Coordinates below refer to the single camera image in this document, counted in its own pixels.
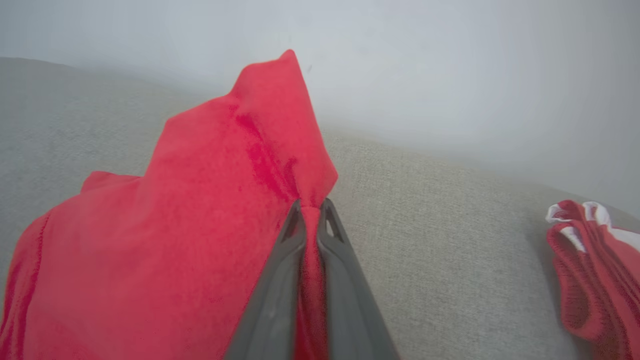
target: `folded red cloth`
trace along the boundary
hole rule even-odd
[[[612,227],[597,202],[562,201],[547,221],[564,326],[595,359],[640,359],[640,234]]]
[[[144,176],[94,172],[36,219],[10,267],[1,359],[219,359],[291,204],[308,243],[337,179],[295,54],[170,119]],[[317,247],[296,358],[326,359]]]

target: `red cloth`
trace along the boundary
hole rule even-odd
[[[94,172],[20,237],[1,359],[219,359],[291,204],[308,229],[296,357],[326,359],[316,243],[337,173],[295,54],[170,119],[144,176]]]
[[[612,227],[595,202],[562,201],[547,220],[564,326],[596,360],[640,359],[640,235]]]

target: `red fabric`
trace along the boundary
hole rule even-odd
[[[1,359],[219,359],[291,204],[308,243],[296,355],[326,359],[318,207],[337,173],[292,51],[170,119],[144,176],[94,172],[10,267]]]
[[[558,204],[562,219],[547,234],[556,253],[561,319],[574,335],[592,342],[594,358],[640,359],[640,252],[617,240],[605,224],[587,218],[583,205]],[[573,229],[578,249],[562,233]]]

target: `gray textile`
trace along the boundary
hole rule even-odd
[[[204,99],[0,58],[0,278],[34,218],[92,170],[143,174],[165,120]],[[403,359],[584,359],[563,330],[547,208],[583,200],[324,129],[330,195]],[[609,208],[614,223],[640,222]]]

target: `red garment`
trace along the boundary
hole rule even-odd
[[[640,235],[612,227],[595,202],[562,201],[547,220],[564,326],[596,360],[640,359]]]
[[[295,54],[170,119],[142,177],[94,172],[16,246],[1,359],[219,359],[291,204],[308,244],[337,179]],[[296,357],[326,359],[307,246]]]

